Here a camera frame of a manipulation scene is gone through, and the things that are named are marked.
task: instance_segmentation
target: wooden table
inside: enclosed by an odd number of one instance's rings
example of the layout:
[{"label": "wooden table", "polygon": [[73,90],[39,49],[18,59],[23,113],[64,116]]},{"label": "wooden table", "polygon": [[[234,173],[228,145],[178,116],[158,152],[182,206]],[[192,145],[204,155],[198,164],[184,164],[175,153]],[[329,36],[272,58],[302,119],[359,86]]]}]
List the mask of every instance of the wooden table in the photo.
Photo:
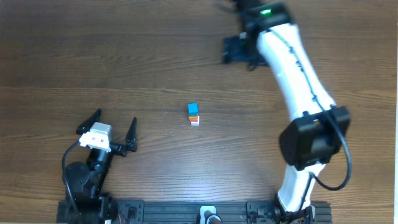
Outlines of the wooden table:
[{"label": "wooden table", "polygon": [[[317,185],[312,199],[331,203],[335,223],[391,223],[396,3],[287,4],[320,80],[352,114],[351,182],[339,192]],[[62,155],[97,108],[121,142],[138,118],[138,152],[115,158],[106,182],[116,197],[272,199],[288,114],[268,68],[220,64],[222,38],[238,32],[215,0],[0,1],[0,221],[55,221]],[[337,185],[345,170],[339,153],[321,178]]]}]

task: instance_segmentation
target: blue block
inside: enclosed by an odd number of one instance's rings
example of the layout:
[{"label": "blue block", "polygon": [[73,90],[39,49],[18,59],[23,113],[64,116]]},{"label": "blue block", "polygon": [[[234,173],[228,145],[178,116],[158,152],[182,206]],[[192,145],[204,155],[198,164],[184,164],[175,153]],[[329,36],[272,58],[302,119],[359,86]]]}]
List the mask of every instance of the blue block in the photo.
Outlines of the blue block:
[{"label": "blue block", "polygon": [[188,113],[189,113],[189,115],[197,115],[198,114],[198,104],[197,103],[188,104]]}]

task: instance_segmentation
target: stacked blocks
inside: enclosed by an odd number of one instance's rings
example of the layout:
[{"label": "stacked blocks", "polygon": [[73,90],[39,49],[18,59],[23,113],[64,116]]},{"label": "stacked blocks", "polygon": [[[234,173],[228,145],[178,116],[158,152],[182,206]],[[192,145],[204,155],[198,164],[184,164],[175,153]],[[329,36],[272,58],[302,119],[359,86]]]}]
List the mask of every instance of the stacked blocks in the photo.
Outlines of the stacked blocks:
[{"label": "stacked blocks", "polygon": [[190,103],[188,104],[189,122],[192,126],[199,126],[199,112],[198,104]]}]

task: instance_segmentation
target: green indicator light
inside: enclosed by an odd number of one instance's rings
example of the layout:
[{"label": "green indicator light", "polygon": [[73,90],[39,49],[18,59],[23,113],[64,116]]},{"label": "green indicator light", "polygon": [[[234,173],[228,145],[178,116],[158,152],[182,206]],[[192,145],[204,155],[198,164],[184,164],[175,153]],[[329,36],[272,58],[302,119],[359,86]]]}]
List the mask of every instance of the green indicator light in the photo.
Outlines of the green indicator light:
[{"label": "green indicator light", "polygon": [[263,16],[269,16],[271,15],[272,11],[270,9],[265,9],[263,11],[260,11],[260,14]]}]

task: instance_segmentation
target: wood grain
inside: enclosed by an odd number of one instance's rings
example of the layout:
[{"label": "wood grain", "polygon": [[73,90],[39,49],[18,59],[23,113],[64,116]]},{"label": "wood grain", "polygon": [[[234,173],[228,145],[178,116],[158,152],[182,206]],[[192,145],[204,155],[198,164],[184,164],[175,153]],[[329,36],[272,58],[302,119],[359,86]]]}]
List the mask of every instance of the wood grain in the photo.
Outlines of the wood grain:
[{"label": "wood grain", "polygon": [[[320,80],[352,114],[351,182],[316,186],[312,199],[331,203],[335,223],[392,223],[396,1],[287,4]],[[115,196],[271,199],[287,110],[268,68],[220,64],[236,19],[214,0],[0,1],[0,222],[55,221],[62,154],[97,108],[117,141],[138,118],[138,152],[115,158],[108,175]],[[197,128],[187,121],[193,101]],[[337,185],[345,169],[337,154],[321,178]]]}]

